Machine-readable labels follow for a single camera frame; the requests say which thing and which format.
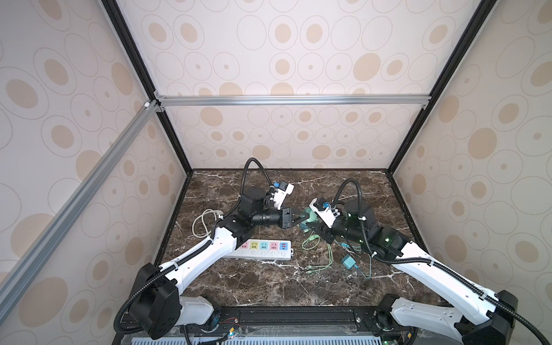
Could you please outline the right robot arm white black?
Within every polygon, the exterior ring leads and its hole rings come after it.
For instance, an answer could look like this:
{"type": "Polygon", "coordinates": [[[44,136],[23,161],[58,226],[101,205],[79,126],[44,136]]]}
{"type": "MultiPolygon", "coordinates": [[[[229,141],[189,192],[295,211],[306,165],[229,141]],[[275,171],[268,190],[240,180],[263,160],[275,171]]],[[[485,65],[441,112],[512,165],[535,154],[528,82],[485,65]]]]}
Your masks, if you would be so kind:
{"type": "Polygon", "coordinates": [[[402,232],[380,224],[372,206],[364,201],[357,180],[346,179],[332,201],[314,198],[309,208],[318,218],[309,227],[328,244],[338,237],[356,242],[371,260],[414,277],[449,304],[432,306],[388,294],[375,313],[381,330],[396,323],[463,344],[508,344],[515,326],[521,324],[540,343],[549,343],[517,312],[518,300],[513,294],[482,287],[432,257],[402,232]]]}

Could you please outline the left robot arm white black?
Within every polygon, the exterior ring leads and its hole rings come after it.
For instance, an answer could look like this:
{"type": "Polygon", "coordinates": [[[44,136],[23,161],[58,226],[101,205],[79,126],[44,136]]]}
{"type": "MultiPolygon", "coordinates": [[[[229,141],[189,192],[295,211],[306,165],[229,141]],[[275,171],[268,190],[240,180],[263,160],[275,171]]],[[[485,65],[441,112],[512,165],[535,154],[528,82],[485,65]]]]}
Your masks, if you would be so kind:
{"type": "Polygon", "coordinates": [[[204,297],[183,296],[187,287],[215,262],[251,239],[257,227],[290,229],[309,218],[305,211],[283,205],[293,192],[293,184],[269,181],[268,185],[268,189],[263,189],[241,184],[237,202],[216,218],[205,239],[160,266],[145,264],[114,317],[115,332],[127,335],[144,331],[156,340],[176,326],[182,330],[189,325],[215,330],[219,307],[204,297]]]}

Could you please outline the white power strip coloured sockets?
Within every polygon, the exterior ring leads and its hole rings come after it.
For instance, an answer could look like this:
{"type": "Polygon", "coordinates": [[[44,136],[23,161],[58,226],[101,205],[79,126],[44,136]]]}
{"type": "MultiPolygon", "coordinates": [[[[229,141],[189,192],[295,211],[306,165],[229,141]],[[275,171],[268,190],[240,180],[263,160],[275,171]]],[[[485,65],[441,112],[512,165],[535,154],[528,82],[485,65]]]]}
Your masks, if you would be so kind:
{"type": "Polygon", "coordinates": [[[293,257],[291,241],[275,239],[249,239],[225,258],[246,260],[289,261],[293,257]]]}

